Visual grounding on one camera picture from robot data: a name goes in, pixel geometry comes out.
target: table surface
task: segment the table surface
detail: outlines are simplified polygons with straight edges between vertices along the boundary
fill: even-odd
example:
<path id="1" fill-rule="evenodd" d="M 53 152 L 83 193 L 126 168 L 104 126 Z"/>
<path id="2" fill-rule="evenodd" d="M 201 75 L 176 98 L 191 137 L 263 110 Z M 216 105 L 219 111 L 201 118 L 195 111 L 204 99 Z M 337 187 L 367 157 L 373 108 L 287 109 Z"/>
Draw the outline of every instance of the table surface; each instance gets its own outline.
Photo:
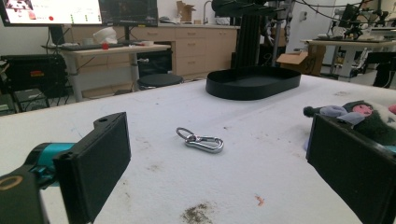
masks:
<path id="1" fill-rule="evenodd" d="M 88 50 L 78 50 L 78 51 L 68 51 L 63 50 L 62 55 L 70 55 L 74 57 L 87 57 L 87 56 L 108 56 L 110 54 L 119 53 L 141 53 L 141 52 L 151 52 L 170 49 L 169 45 L 152 45 L 152 46 L 126 46 L 120 48 L 110 48 L 110 49 L 88 49 Z"/>
<path id="2" fill-rule="evenodd" d="M 238 102 L 209 95 L 202 80 L 10 115 L 0 117 L 0 172 L 22 165 L 38 144 L 77 142 L 95 119 L 125 111 L 132 160 L 95 223 L 360 223 L 305 159 L 312 119 L 303 108 L 392 105 L 395 96 L 302 76 L 298 88 Z M 185 147 L 177 127 L 220 137 L 224 149 Z M 51 222 L 67 223 L 59 188 L 41 194 Z"/>
<path id="3" fill-rule="evenodd" d="M 362 41 L 343 41 L 343 40 L 313 40 L 313 39 L 303 39 L 301 42 L 311 44 L 311 45 L 331 45 L 331 46 L 350 46 L 350 47 L 363 47 L 363 48 L 382 48 L 395 46 L 396 41 L 384 41 L 379 43 L 369 43 Z"/>

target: black stool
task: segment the black stool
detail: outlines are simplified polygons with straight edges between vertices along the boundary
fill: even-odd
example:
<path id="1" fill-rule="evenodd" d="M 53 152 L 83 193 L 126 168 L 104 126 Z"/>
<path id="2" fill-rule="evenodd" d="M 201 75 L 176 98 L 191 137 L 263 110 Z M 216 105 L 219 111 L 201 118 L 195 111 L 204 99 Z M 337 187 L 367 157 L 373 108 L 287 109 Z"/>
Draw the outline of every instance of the black stool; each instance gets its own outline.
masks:
<path id="1" fill-rule="evenodd" d="M 183 82 L 183 77 L 172 74 L 156 74 L 141 77 L 137 80 L 139 90 L 149 90 L 153 88 L 160 88 L 165 86 L 172 86 Z"/>

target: black tray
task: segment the black tray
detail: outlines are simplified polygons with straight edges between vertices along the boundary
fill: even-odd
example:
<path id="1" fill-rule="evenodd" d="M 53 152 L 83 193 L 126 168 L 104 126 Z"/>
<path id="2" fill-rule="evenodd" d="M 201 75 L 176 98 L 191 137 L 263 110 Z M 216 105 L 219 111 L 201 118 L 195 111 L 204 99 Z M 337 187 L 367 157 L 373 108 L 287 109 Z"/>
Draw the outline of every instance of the black tray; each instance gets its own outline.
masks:
<path id="1" fill-rule="evenodd" d="M 206 91 L 228 100 L 259 100 L 300 85 L 301 74 L 279 67 L 251 66 L 211 72 Z"/>

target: carabiner keychain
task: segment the carabiner keychain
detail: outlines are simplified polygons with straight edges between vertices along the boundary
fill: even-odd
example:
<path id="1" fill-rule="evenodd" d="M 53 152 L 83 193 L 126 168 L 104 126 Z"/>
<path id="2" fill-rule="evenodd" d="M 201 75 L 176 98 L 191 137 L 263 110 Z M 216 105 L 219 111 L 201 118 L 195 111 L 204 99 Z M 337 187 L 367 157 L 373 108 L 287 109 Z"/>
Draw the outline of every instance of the carabiner keychain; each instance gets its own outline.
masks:
<path id="1" fill-rule="evenodd" d="M 180 131 L 189 133 L 189 135 L 185 136 L 181 134 Z M 219 153 L 224 147 L 224 142 L 217 137 L 198 136 L 185 128 L 177 128 L 176 133 L 185 140 L 187 147 L 195 147 L 209 153 Z M 217 145 L 210 146 L 209 144 L 203 144 L 202 142 L 217 143 Z"/>

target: computer monitor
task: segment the computer monitor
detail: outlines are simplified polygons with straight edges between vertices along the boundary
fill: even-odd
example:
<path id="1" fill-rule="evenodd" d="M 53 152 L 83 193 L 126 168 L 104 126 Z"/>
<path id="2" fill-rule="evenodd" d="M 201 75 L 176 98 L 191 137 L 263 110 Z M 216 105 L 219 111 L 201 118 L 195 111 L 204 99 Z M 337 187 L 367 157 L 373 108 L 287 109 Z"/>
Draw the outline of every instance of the computer monitor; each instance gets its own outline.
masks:
<path id="1" fill-rule="evenodd" d="M 350 28 L 352 22 L 355 21 L 359 16 L 359 7 L 346 4 L 346 9 L 341 17 L 339 27 Z"/>
<path id="2" fill-rule="evenodd" d="M 2 0 L 0 15 L 5 26 L 102 24 L 98 0 Z"/>
<path id="3" fill-rule="evenodd" d="M 104 25 L 158 26 L 157 0 L 99 0 Z"/>

